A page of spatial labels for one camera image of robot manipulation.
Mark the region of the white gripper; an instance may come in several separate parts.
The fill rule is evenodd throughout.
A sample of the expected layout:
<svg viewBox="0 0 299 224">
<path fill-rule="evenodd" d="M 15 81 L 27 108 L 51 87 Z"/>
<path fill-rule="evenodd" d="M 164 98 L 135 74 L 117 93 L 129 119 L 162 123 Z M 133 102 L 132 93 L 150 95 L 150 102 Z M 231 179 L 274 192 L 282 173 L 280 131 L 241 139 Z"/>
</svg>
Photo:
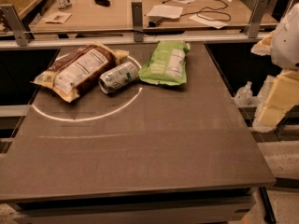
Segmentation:
<svg viewBox="0 0 299 224">
<path fill-rule="evenodd" d="M 272 63 L 283 68 L 268 76 L 258 93 L 252 127 L 260 133 L 273 131 L 286 114 L 299 103 L 299 4 L 295 4 L 272 31 L 251 48 L 251 53 L 271 53 Z"/>
</svg>

